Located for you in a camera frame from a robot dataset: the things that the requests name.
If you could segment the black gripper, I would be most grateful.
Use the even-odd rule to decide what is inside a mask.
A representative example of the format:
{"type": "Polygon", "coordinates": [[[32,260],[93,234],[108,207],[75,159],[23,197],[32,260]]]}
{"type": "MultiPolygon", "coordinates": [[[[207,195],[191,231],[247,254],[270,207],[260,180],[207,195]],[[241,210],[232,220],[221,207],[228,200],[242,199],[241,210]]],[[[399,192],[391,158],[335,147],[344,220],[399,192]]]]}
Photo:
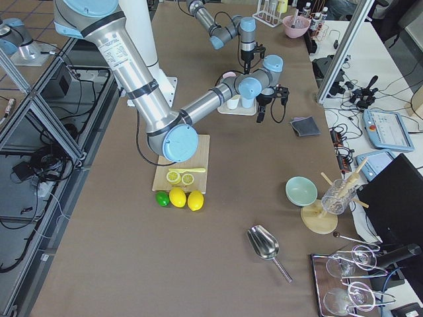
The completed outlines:
{"type": "Polygon", "coordinates": [[[250,73],[250,63],[254,59],[254,55],[258,53],[260,59],[264,58],[265,47],[262,44],[241,44],[241,59],[244,62],[243,73],[250,73]]]}
{"type": "Polygon", "coordinates": [[[289,98],[289,88],[277,85],[275,87],[270,87],[261,92],[256,100],[258,102],[258,115],[256,123],[262,123],[266,113],[266,105],[271,103],[275,99],[280,99],[282,106],[286,107],[289,98]]]}

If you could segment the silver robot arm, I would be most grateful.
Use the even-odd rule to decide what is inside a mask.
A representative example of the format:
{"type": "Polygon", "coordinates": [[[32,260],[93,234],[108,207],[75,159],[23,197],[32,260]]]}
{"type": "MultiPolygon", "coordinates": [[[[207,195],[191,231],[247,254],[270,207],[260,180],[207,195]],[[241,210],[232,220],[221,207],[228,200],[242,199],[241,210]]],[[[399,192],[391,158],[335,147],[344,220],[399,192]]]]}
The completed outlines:
{"type": "Polygon", "coordinates": [[[191,104],[174,111],[144,58],[155,54],[151,20],[145,1],[54,1],[56,31],[93,43],[129,100],[146,122],[150,149],[171,162],[190,159],[198,147],[193,124],[235,95],[252,102],[274,88],[283,59],[267,55],[262,67],[223,79],[191,104]]]}
{"type": "Polygon", "coordinates": [[[234,15],[230,17],[226,12],[219,11],[212,16],[205,7],[206,1],[186,1],[188,14],[194,17],[208,32],[210,42],[215,50],[220,50],[231,40],[238,38],[239,48],[237,58],[243,73],[249,74],[252,61],[256,54],[264,59],[266,48],[256,41],[256,21],[252,17],[234,15]],[[218,14],[229,17],[229,24],[222,26],[217,23],[218,14]]]}

